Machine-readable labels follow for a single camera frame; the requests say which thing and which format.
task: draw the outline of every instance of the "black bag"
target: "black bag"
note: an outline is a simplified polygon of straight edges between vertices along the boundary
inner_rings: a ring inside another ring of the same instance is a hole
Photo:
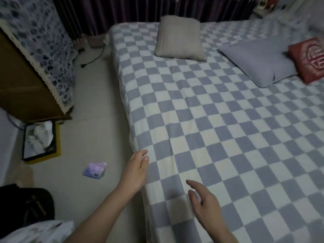
[[[0,187],[0,198],[0,239],[19,228],[55,218],[53,198],[43,188],[11,184]]]

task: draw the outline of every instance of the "checkered bedsheet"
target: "checkered bedsheet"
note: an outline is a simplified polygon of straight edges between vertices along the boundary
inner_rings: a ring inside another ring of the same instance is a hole
[[[307,242],[324,232],[324,80],[258,88],[217,52],[240,40],[298,34],[274,20],[201,24],[207,62],[154,56],[158,23],[111,28],[134,151],[147,149],[148,242],[211,242],[186,179],[217,196],[240,243]]]

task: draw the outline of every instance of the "lace trim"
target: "lace trim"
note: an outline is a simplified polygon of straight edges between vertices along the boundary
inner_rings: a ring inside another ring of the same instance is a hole
[[[0,19],[0,28],[6,33],[6,35],[9,37],[9,39],[15,44],[15,46],[22,52],[22,54],[25,56],[25,58],[29,61],[29,63],[33,66],[35,71],[38,73],[38,75],[42,78],[43,82],[46,84],[47,88],[50,90],[51,94],[53,95],[55,101],[58,103],[60,109],[64,114],[67,113],[67,111],[73,106],[73,102],[64,105],[62,98],[56,89],[56,87],[53,85],[50,77],[45,73],[45,70],[39,65],[37,61],[29,54],[29,52],[21,45],[21,43],[14,37],[12,32],[10,31],[7,23],[5,20]]]

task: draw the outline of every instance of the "tissue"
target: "tissue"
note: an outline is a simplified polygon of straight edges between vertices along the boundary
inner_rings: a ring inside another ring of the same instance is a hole
[[[103,177],[106,171],[106,163],[89,163],[87,168],[83,171],[83,175],[86,177],[92,177],[100,179]]]

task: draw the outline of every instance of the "curtain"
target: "curtain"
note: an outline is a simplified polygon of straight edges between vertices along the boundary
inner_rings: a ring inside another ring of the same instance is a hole
[[[100,36],[122,22],[159,22],[164,15],[200,22],[248,19],[258,0],[54,0],[73,40]]]

